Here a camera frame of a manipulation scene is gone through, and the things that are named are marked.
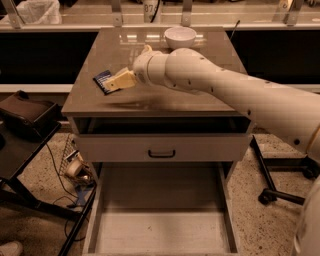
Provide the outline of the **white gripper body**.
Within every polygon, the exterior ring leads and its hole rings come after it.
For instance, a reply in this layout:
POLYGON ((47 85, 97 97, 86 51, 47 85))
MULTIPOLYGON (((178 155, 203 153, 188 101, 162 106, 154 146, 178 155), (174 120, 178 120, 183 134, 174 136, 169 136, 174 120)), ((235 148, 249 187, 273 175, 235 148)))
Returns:
POLYGON ((133 63, 133 73, 145 85, 164 85, 167 54, 148 51, 139 55, 133 63))

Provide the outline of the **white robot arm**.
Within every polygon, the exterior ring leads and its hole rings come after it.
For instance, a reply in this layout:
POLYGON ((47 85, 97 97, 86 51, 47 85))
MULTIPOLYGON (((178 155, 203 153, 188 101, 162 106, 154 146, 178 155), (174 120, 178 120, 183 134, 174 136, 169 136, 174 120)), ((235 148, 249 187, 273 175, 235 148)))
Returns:
POLYGON ((208 93, 312 160, 320 161, 320 95, 230 71, 200 53, 180 48, 169 54, 149 45, 103 84, 124 89, 136 84, 208 93))

